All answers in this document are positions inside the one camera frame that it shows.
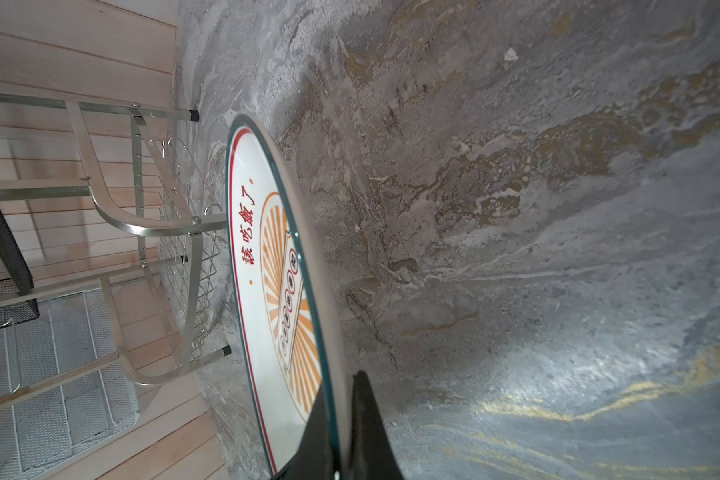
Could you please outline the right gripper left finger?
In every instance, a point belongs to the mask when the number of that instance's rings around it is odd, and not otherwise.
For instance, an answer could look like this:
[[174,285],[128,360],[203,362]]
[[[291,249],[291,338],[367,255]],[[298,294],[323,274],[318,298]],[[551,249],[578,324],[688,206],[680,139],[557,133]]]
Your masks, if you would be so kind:
[[273,480],[328,480],[335,476],[334,451],[330,443],[328,407],[321,386],[295,455]]

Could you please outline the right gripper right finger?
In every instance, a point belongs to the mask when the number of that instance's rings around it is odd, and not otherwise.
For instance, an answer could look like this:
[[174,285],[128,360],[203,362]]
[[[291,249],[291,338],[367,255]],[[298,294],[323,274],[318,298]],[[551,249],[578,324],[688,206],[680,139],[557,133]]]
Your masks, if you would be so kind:
[[404,479],[365,371],[353,377],[349,478]]

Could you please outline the large orange sunburst plate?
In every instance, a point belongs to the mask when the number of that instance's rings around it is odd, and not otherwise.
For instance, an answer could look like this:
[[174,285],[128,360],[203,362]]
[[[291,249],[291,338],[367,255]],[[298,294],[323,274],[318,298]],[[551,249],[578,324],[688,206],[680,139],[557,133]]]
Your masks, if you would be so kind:
[[327,264],[274,139],[238,114],[227,140],[228,250],[251,396],[271,473],[323,411],[334,467],[349,468],[350,380]]

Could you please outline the stainless steel dish rack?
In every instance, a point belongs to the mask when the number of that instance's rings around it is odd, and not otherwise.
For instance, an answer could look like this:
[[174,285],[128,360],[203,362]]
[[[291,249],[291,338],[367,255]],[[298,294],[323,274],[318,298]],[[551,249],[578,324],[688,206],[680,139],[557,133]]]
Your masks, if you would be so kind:
[[100,289],[142,408],[206,352],[221,208],[177,124],[195,110],[0,92],[0,307]]

